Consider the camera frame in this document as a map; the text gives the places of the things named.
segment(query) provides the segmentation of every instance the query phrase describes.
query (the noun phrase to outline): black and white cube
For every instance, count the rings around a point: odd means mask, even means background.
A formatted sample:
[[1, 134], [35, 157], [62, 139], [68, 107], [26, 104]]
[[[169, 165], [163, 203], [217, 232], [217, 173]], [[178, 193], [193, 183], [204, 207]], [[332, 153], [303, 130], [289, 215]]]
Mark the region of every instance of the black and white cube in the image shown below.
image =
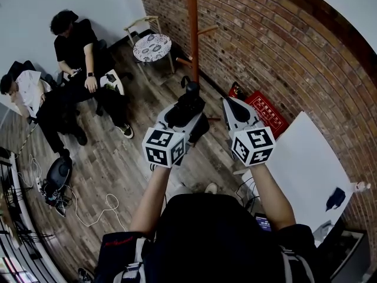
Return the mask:
[[186, 153], [184, 133], [149, 128], [143, 140], [143, 151], [148, 162], [172, 167]]
[[265, 163], [275, 147], [270, 127], [234, 132], [232, 151], [247, 167]]

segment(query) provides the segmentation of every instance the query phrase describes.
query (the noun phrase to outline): curly hair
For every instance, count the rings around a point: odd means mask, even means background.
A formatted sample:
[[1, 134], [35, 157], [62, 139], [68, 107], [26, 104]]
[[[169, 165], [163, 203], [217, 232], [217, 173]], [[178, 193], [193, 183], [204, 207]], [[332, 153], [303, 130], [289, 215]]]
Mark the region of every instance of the curly hair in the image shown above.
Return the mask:
[[72, 21], [72, 12], [65, 9], [53, 17], [49, 27], [54, 35], [59, 35], [70, 27]]

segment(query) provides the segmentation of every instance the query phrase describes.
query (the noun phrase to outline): man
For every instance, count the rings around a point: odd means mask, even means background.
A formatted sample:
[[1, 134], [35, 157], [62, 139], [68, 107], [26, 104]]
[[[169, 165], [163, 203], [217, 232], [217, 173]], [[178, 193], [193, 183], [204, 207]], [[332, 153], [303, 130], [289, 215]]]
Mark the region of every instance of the man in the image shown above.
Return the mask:
[[23, 71], [14, 81], [12, 75], [6, 74], [2, 77], [0, 90], [2, 94], [9, 94], [11, 101], [16, 104], [22, 116], [30, 119], [28, 107], [36, 116], [47, 142], [54, 153], [68, 157], [69, 151], [64, 148], [58, 131], [65, 131], [73, 134], [80, 145], [85, 146], [87, 137], [82, 128], [77, 124], [73, 113], [63, 114], [64, 106], [58, 104], [57, 90], [45, 93], [41, 73], [32, 70]]
[[65, 103], [78, 103], [94, 96], [114, 125], [130, 139], [134, 132], [127, 123], [124, 97], [107, 87], [99, 87], [100, 78], [106, 72], [98, 58], [97, 38], [90, 22], [75, 23], [73, 16], [73, 12], [64, 10], [51, 21], [51, 31], [57, 35], [54, 45], [59, 67], [71, 76], [62, 99]]
[[94, 282], [328, 282], [310, 228], [265, 165], [251, 171], [273, 232], [227, 195], [182, 192], [161, 215], [170, 171], [154, 170], [130, 232], [103, 237]]

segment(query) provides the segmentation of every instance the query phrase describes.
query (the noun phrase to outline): white shirt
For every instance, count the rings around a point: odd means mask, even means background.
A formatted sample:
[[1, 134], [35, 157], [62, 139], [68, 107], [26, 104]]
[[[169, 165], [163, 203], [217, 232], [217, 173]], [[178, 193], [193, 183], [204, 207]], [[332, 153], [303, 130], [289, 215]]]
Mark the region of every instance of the white shirt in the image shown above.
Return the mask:
[[23, 71], [16, 79], [18, 84], [18, 93], [21, 96], [21, 101], [25, 106], [32, 108], [34, 114], [39, 110], [41, 101], [41, 90], [38, 88], [38, 82], [41, 78], [41, 73], [32, 70]]

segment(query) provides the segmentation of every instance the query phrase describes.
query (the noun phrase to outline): red brick wall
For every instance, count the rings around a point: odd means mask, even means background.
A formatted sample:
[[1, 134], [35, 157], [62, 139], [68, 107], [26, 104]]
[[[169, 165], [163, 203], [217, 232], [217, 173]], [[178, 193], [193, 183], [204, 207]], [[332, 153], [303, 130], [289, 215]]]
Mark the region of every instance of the red brick wall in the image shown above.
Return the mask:
[[[143, 2], [189, 55], [186, 0]], [[226, 92], [234, 81], [246, 94], [260, 90], [288, 122], [307, 112], [351, 181], [372, 183], [343, 218], [368, 230], [376, 264], [377, 89], [364, 68], [309, 14], [310, 0], [198, 0], [198, 9], [199, 28], [220, 27], [200, 37], [200, 68]]]

